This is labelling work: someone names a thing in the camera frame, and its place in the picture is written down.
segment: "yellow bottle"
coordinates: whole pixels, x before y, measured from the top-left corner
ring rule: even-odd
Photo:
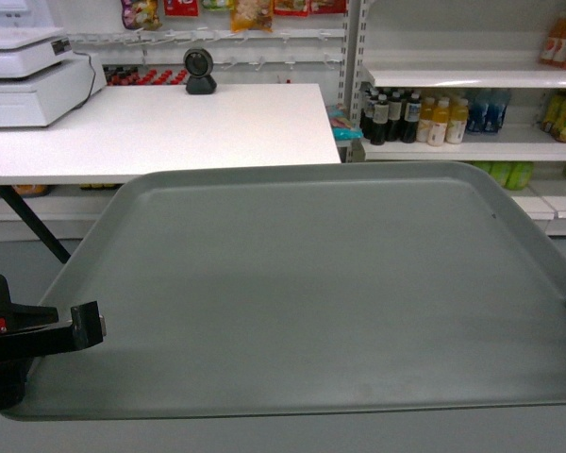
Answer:
[[[468,125],[468,100],[461,98],[456,101],[455,106],[451,109],[451,117],[449,126],[446,129],[446,140],[452,144],[460,144],[463,142],[463,134],[465,126]]]
[[[427,134],[427,144],[430,146],[442,146],[449,122],[449,100],[442,98],[432,113],[432,124]]]
[[[430,132],[435,102],[436,101],[433,97],[427,97],[422,103],[422,111],[419,115],[419,123],[417,125],[417,137],[415,139],[417,142],[427,142],[427,135]]]

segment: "dark bottle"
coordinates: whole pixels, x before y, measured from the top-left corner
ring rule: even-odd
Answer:
[[[375,104],[377,104],[377,97],[379,96],[379,91],[375,88],[371,89],[371,97],[367,101],[367,107],[365,108],[365,124],[362,129],[362,135],[365,139],[370,140],[374,128],[374,110]]]
[[[388,113],[390,105],[388,104],[388,96],[380,94],[374,110],[374,129],[371,137],[371,144],[384,144],[386,141],[386,132],[388,131]]]
[[[359,123],[360,130],[364,129],[365,127],[365,112],[367,110],[367,103],[369,102],[370,97],[371,97],[370,89],[367,89],[361,93],[360,123]]]
[[[390,111],[388,113],[388,132],[386,134],[386,142],[396,142],[399,137],[401,110],[403,108],[403,100],[399,92],[393,92],[392,98],[388,101]]]
[[[419,124],[419,115],[422,112],[422,101],[419,93],[414,92],[407,101],[407,109],[405,111],[405,130],[403,131],[403,143],[413,143],[417,137],[417,125]]]

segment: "shelving unit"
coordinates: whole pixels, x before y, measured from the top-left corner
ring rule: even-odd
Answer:
[[[466,135],[460,145],[360,143],[365,160],[535,161],[555,170],[539,172],[527,189],[508,194],[550,235],[566,235],[566,143],[538,128],[538,117],[554,89],[566,89],[566,71],[538,63],[545,34],[566,0],[451,2],[441,8],[425,0],[402,5],[361,0],[351,118],[358,121],[360,90],[377,87],[510,88],[520,92],[496,136]]]

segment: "scale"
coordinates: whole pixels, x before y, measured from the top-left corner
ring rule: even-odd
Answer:
[[[48,126],[107,85],[59,27],[0,27],[0,127]]]
[[[23,78],[73,54],[63,28],[0,27],[0,78]]]

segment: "white shelf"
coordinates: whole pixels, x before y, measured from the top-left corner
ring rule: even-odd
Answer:
[[[566,88],[566,70],[535,61],[363,61],[377,87]]]
[[[388,142],[375,146],[363,139],[362,145],[366,160],[566,161],[566,143],[531,126],[506,126],[498,135],[466,134],[462,144]]]

